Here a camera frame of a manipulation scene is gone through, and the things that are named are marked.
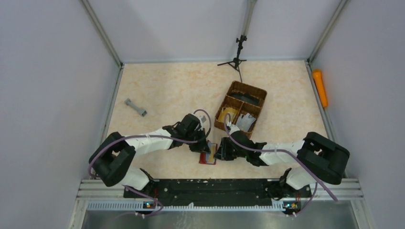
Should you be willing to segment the gold credit card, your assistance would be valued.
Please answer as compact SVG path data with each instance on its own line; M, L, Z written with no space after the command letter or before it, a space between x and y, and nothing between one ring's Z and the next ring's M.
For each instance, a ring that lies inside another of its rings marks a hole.
M208 154L207 158L206 158L207 164L215 164L216 158L214 157L214 155L216 153L216 149L217 149L217 144L213 144L213 147L212 147L213 151L210 154Z

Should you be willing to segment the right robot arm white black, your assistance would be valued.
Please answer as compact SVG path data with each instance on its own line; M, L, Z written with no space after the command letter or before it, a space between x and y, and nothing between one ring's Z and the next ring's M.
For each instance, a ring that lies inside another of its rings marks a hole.
M256 167L298 163L297 168L287 170L280 183L281 193L292 197L299 189L318 181L339 185L350 152L316 132L308 132L302 140L272 144L254 142L242 131L235 131L222 138L214 156L223 161L243 157Z

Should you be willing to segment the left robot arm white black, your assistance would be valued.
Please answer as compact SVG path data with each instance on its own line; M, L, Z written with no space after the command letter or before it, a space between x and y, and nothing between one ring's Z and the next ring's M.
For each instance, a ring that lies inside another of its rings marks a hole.
M123 185L135 189L141 197L148 197L153 192L152 177L145 170L131 166L135 157L182 145L192 152L207 152L210 131L203 127L206 121L210 121L207 115L187 114L173 125L146 134L123 136L113 132L90 156L89 170L107 187Z

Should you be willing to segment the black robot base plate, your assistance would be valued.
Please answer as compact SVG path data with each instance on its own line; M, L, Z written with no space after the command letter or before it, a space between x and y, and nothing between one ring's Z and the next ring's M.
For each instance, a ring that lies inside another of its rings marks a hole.
M278 179L160 179L153 180L139 194L126 189L124 198L156 198L165 207L194 204L196 207L270 206L283 198L309 198L309 186L299 190Z

